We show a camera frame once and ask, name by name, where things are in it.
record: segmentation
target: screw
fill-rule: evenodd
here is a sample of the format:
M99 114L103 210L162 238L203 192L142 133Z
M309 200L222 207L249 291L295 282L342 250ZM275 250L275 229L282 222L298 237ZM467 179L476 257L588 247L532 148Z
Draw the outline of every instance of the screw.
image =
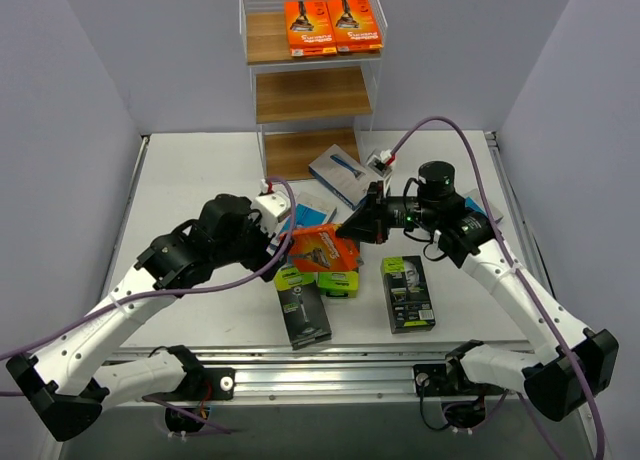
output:
M223 392L229 392L233 388L233 379L231 377L222 377L220 379L220 388Z
M423 382L425 387L429 385L429 375L424 372L416 375L416 383L422 385Z

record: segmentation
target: wooden shelf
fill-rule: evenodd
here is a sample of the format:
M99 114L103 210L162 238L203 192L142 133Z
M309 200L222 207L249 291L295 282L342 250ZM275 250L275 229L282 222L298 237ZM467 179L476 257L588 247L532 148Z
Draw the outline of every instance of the wooden shelf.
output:
M360 160L356 137L350 128L266 135L267 175L280 175L287 180L313 178L309 164L333 144Z
M256 75L256 121L291 122L372 113L360 67Z
M247 63L305 63L331 59L376 59L380 52L341 53L322 57L292 57L287 41L284 12L250 13L247 15Z

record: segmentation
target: white tabletop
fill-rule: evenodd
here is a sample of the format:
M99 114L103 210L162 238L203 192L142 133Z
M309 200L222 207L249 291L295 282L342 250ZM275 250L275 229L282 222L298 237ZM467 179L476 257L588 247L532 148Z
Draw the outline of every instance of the white tabletop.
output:
M366 134L361 145L366 155L374 148L389 148L402 132ZM501 228L517 255L521 256L514 226L482 132L467 132L480 165L489 199L505 214ZM453 132L418 132L400 150L391 185L400 195L410 176L429 160L445 160L456 167L460 193L476 187L462 142ZM118 283L136 257L158 235L171 231L188 218L196 218L202 205L218 193L249 198L258 193L262 177L260 154L254 133L153 135L135 192L131 212L117 255L111 286ZM297 192L326 197L338 205L335 220L346 219L351 210L315 180L292 183ZM424 261L436 313L430 332L391 334L382 289L383 257L421 255L422 245L406 239L400 231L381 246L363 245L365 265L360 270L360 290L353 299L325 300L333 330L328 342L309 347L398 345L422 343L436 346L469 339L520 342L522 333L495 301L474 280L445 260ZM230 265L214 272L207 285L222 284L249 272ZM254 280L217 294L191 295L160 312L123 346L154 347L184 344L189 347L270 348L289 347L289 339L273 284Z

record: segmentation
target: white wall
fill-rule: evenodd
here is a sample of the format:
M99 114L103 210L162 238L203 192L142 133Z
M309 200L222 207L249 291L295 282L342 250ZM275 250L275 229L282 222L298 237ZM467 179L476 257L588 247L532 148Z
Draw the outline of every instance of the white wall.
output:
M0 0L0 351L95 302L140 137L66 0ZM0 389L16 390L4 366ZM0 399L2 458L43 428Z
M568 0L381 0L375 127L502 125ZM143 132L252 130L238 0L69 0Z
M620 342L598 399L616 458L640 450L639 4L570 0L501 140L558 298Z

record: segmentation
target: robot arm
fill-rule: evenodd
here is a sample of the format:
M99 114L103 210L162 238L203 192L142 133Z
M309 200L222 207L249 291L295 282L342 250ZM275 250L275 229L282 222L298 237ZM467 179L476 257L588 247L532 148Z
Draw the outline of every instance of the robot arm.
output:
M89 314L106 306L116 308L32 354L12 357L7 369L56 440L75 437L102 410L118 404L157 392L191 396L200 388L204 368L183 346L143 360L103 366L127 338L179 296L168 292L126 300L153 290L190 289L231 263L258 271L272 259L267 247L290 209L289 200L278 192L260 195L253 202L218 195L205 204L199 219L153 240ZM263 280L271 280L283 261L265 271Z
M378 159L384 170L384 163ZM607 331L592 332L573 317L535 280L513 252L513 267L505 259L487 217L465 206L455 192L455 170L446 162L424 164L418 179L410 179L401 197L386 195L387 181L372 183L364 204L338 229L337 235L368 243L384 243L390 230L427 231L432 241L485 288L509 314L530 342L524 354L470 341L447 355L448 380L460 392L470 383L491 384L526 393L532 404L552 420L561 420L585 402L569 360L525 290L518 272L533 288L544 309L579 364L594 394L611 379L618 343ZM418 194L408 197L411 183Z

